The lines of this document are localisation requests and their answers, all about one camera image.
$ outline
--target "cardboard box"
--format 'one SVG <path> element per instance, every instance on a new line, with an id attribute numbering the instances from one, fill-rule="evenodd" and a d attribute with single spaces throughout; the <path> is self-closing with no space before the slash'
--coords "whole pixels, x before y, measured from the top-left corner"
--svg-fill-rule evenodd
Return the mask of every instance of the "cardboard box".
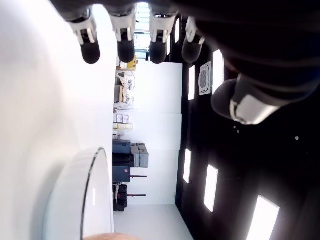
<path id="1" fill-rule="evenodd" d="M 126 129 L 126 125 L 125 124 L 122 124 L 122 123 L 119 123 L 118 124 L 118 129 Z"/>
<path id="2" fill-rule="evenodd" d="M 129 123 L 129 116 L 127 115 L 123 115 L 123 121 L 122 121 L 123 124 L 128 124 Z"/>
<path id="3" fill-rule="evenodd" d="M 132 123 L 125 124 L 125 129 L 132 130 L 134 129 L 134 125 Z"/>
<path id="4" fill-rule="evenodd" d="M 116 115 L 116 122 L 119 124 L 122 124 L 123 121 L 124 121 L 124 116 L 121 114 L 117 114 Z"/>

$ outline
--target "white wall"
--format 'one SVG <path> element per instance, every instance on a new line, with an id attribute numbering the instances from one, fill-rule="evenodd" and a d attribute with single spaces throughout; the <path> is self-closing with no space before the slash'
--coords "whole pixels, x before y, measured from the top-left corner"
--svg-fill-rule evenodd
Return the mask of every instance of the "white wall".
<path id="1" fill-rule="evenodd" d="M 125 140 L 144 143 L 149 152 L 149 168 L 132 168 L 128 184 L 132 204 L 174 204 L 181 146 L 182 64 L 141 61 L 135 72 L 134 108 L 119 111 L 129 115 L 133 130 L 126 130 Z"/>
<path id="2" fill-rule="evenodd" d="M 193 240 L 177 207 L 168 205 L 128 205 L 114 213 L 114 229 L 140 240 Z"/>
<path id="3" fill-rule="evenodd" d="M 49 1 L 0 2 L 0 232 L 42 240 L 45 206 L 63 166 L 103 146 L 112 160 L 117 42 L 98 6 L 101 58 L 86 64 Z"/>

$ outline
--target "black ceiling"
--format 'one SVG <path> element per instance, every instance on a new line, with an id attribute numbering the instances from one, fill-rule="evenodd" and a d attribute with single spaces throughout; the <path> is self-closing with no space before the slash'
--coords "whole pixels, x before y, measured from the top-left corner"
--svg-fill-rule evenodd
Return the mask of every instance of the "black ceiling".
<path id="1" fill-rule="evenodd" d="M 320 91 L 259 125 L 244 126 L 217 115 L 211 95 L 199 96 L 199 69 L 210 60 L 212 51 L 204 47 L 195 63 L 192 101 L 192 65 L 183 66 L 176 205 L 193 238 L 245 240 L 262 195 L 280 206 L 271 240 L 320 239 Z M 226 69 L 225 79 L 236 76 Z M 186 148 L 192 151 L 189 184 L 183 180 Z M 213 213 L 204 205 L 208 164 L 219 171 Z"/>

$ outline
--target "robotic finger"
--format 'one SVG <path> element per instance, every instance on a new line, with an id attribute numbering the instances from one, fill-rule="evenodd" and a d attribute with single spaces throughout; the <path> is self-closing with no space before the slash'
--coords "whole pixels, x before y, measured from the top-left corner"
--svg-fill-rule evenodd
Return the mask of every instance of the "robotic finger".
<path id="1" fill-rule="evenodd" d="M 194 17 L 189 17 L 185 28 L 186 36 L 182 46 L 182 57 L 187 63 L 198 60 L 205 38 L 201 36 Z"/>
<path id="2" fill-rule="evenodd" d="M 78 38 L 83 60 L 88 64 L 95 64 L 100 58 L 100 48 L 92 5 L 83 9 L 83 12 L 68 23 Z"/>
<path id="3" fill-rule="evenodd" d="M 178 11 L 175 8 L 149 4 L 150 8 L 150 60 L 162 63 L 167 56 L 168 38 L 175 24 Z"/>
<path id="4" fill-rule="evenodd" d="M 124 63 L 135 57 L 134 35 L 136 29 L 137 4 L 122 7 L 104 6 L 110 14 L 113 31 L 118 42 L 119 59 Z"/>

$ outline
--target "gray storage bin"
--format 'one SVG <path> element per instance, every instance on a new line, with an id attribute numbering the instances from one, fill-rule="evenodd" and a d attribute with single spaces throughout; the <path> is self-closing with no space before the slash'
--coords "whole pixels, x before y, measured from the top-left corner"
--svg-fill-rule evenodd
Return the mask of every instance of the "gray storage bin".
<path id="1" fill-rule="evenodd" d="M 140 168 L 149 167 L 149 153 L 147 150 L 139 150 L 140 152 Z"/>
<path id="2" fill-rule="evenodd" d="M 139 150 L 146 150 L 147 151 L 146 145 L 138 145 L 138 148 L 139 148 Z"/>
<path id="3" fill-rule="evenodd" d="M 138 146 L 132 146 L 131 145 L 131 154 L 134 158 L 134 167 L 139 168 L 140 166 L 140 152 Z"/>

